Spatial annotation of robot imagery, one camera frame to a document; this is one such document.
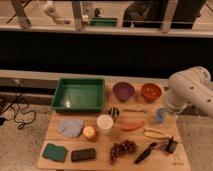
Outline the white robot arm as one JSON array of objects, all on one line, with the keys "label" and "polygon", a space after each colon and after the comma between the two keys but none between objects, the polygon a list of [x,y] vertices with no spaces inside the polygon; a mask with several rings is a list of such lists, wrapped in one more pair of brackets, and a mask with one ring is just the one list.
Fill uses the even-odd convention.
[{"label": "white robot arm", "polygon": [[191,103],[207,116],[213,117],[213,90],[211,74],[201,66],[172,74],[168,90],[163,96],[163,106],[168,113],[179,114]]}]

